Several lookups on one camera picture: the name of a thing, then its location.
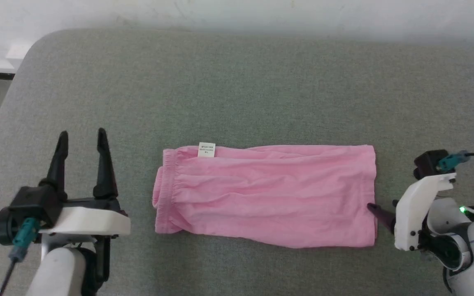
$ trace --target pink shorts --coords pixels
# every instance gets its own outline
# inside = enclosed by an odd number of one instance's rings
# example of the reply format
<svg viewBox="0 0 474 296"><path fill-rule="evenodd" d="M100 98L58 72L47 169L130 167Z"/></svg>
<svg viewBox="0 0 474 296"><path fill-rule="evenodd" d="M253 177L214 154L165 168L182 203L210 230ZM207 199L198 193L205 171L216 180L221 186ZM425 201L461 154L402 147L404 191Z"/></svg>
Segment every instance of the pink shorts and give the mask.
<svg viewBox="0 0 474 296"><path fill-rule="evenodd" d="M158 234L249 238L285 247L368 247L376 239L372 146L164 150L153 189Z"/></svg>

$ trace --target pink fabric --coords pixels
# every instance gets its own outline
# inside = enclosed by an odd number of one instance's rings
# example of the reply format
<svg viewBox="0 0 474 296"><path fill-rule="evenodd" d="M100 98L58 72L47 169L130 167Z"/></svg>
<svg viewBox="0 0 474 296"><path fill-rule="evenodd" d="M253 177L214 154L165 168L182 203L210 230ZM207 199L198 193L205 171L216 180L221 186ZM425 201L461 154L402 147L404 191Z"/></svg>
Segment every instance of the pink fabric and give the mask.
<svg viewBox="0 0 474 296"><path fill-rule="evenodd" d="M285 247L368 247L376 239L372 146L164 150L153 190L159 234L249 238Z"/></svg>

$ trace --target white tag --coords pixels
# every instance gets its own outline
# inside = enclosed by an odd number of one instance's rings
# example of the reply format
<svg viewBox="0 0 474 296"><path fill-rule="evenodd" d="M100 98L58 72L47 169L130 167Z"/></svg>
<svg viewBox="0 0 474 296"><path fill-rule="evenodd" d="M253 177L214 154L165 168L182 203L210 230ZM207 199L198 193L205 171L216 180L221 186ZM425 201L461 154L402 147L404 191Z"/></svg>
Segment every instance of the white tag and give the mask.
<svg viewBox="0 0 474 296"><path fill-rule="evenodd" d="M215 144L200 142L197 157L215 157Z"/></svg>

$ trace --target white wall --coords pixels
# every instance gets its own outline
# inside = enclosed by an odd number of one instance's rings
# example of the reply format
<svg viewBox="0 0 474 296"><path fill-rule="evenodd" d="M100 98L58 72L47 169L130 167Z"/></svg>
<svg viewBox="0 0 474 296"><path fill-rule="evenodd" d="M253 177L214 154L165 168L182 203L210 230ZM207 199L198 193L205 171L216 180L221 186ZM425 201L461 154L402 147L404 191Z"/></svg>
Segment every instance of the white wall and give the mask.
<svg viewBox="0 0 474 296"><path fill-rule="evenodd" d="M0 0L0 72L11 45L112 26L474 43L474 0Z"/></svg>

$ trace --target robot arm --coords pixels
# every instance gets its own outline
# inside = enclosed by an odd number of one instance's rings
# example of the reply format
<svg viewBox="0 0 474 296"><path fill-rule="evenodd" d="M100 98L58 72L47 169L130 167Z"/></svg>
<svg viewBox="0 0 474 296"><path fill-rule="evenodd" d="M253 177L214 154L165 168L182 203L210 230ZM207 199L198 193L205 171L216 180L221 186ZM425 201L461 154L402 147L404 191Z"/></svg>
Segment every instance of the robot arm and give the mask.
<svg viewBox="0 0 474 296"><path fill-rule="evenodd" d="M375 204L367 208L395 236L395 247L433 254L444 266L444 284L457 296L474 295L474 206L458 206L452 198L436 199L453 188L455 166L469 153L446 150L425 152L416 158L418 179L394 201L396 213Z"/></svg>
<svg viewBox="0 0 474 296"><path fill-rule="evenodd" d="M90 296L109 279L111 240L130 234L130 219L117 200L109 143L98 130L100 162L93 197L68 199L64 191L68 134L62 132L47 174L37 187L22 187L0 210L0 244L14 245L13 264L23 261L28 244L41 243L42 262L28 296ZM91 242L94 251L67 245ZM9 270L0 295L4 292Z"/></svg>

